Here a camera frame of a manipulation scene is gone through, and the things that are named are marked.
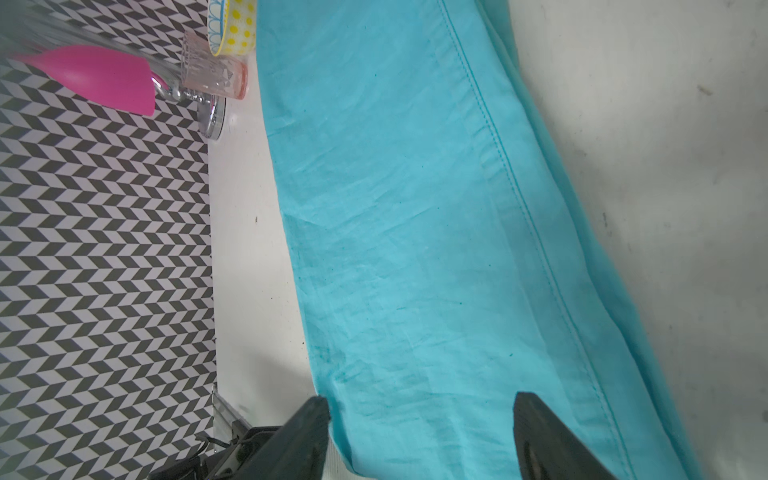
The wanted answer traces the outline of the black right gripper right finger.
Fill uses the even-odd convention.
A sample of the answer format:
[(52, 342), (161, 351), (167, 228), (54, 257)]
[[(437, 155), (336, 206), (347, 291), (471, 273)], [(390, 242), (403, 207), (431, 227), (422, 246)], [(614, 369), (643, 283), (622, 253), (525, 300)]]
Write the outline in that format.
[(514, 440), (524, 480), (616, 480), (535, 393), (516, 394)]

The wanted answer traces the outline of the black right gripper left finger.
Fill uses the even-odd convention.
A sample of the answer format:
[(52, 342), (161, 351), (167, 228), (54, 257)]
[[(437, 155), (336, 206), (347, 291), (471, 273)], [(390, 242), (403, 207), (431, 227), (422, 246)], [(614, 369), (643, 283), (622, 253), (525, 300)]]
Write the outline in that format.
[(329, 444), (330, 409), (314, 396), (280, 427), (254, 427), (238, 442), (231, 479), (321, 479)]

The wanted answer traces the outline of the turquoise long pants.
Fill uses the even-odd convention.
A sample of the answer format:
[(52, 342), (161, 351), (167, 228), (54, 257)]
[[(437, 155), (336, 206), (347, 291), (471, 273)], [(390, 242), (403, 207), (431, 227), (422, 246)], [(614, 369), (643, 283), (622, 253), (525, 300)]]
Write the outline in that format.
[(532, 392), (619, 479), (698, 479), (520, 73), (504, 1), (262, 1), (264, 123), (346, 466), (517, 479)]

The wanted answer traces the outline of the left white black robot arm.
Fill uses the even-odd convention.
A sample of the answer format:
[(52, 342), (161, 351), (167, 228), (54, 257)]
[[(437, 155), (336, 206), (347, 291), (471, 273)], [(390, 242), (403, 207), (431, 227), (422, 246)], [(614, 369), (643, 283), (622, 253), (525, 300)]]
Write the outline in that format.
[(254, 427), (229, 443), (202, 436), (202, 446), (183, 459), (169, 460), (152, 470), (150, 480), (232, 479), (280, 429), (279, 426)]

